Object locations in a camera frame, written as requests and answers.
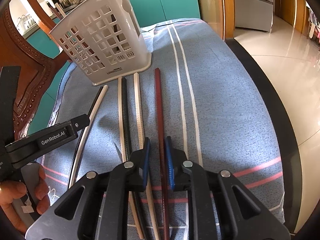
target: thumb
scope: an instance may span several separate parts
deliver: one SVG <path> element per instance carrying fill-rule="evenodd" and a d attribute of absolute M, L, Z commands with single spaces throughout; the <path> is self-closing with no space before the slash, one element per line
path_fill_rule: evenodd
<path fill-rule="evenodd" d="M 23 197 L 27 187 L 22 182 L 3 181 L 0 183 L 0 205 L 10 204 L 14 199 Z"/>

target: triangular cutout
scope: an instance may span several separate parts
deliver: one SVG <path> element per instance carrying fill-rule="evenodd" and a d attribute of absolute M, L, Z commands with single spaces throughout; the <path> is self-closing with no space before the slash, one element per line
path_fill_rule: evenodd
<path fill-rule="evenodd" d="M 68 198 L 56 208 L 54 213 L 59 217 L 72 220 L 83 191 L 84 187 L 79 187 L 77 190 L 75 190 L 72 195 L 69 195 Z"/>
<path fill-rule="evenodd" d="M 238 186 L 232 187 L 238 201 L 242 217 L 247 220 L 261 213 L 261 209 L 253 202 L 248 195 Z"/>

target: basket base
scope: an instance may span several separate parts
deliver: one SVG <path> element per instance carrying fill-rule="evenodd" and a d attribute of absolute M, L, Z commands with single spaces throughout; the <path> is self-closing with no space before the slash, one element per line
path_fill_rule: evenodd
<path fill-rule="evenodd" d="M 136 73 L 136 72 L 142 72 L 142 71 L 147 70 L 147 69 L 151 66 L 151 55 L 152 55 L 152 54 L 149 53 L 149 56 L 148 56 L 148 64 L 147 64 L 145 67 L 140 68 L 140 69 L 136 69 L 136 70 L 134 70 L 134 71 L 130 71 L 130 72 L 127 72 L 127 73 L 125 73 L 125 74 L 121 74 L 121 75 L 118 75 L 118 76 L 115 76 L 115 77 L 112 77 L 112 78 L 105 79 L 105 80 L 103 80 L 103 81 L 101 81 L 101 82 L 99 82 L 99 83 L 92 83 L 92 85 L 94 85 L 94 86 L 99 86 L 99 85 L 104 84 L 104 83 L 106 83 L 106 82 L 109 82 L 109 81 L 118 79 L 119 77 L 125 77 L 125 76 L 132 75 L 132 74 L 134 74 L 134 73 Z"/>

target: human hand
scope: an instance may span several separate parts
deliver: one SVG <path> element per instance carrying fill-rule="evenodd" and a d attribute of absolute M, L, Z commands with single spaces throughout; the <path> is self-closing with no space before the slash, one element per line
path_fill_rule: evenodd
<path fill-rule="evenodd" d="M 39 184 L 35 188 L 35 195 L 40 200 L 37 205 L 37 212 L 40 215 L 50 207 L 50 200 L 48 196 L 49 188 L 44 179 L 44 169 L 40 166 Z M 19 199 L 26 193 L 27 188 L 22 182 L 7 180 L 0 183 L 0 206 L 14 227 L 22 233 L 27 231 L 27 226 L 22 222 L 11 203 L 14 199 Z"/>

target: gray handle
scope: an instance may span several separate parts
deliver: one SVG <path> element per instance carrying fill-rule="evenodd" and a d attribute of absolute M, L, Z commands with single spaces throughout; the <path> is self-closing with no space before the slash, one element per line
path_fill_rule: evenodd
<path fill-rule="evenodd" d="M 35 195 L 35 187 L 39 184 L 39 168 L 39 163 L 29 163 L 9 178 L 9 180 L 21 181 L 27 186 L 27 194 L 12 202 L 13 208 L 27 228 L 40 217 L 36 210 L 39 200 Z"/>

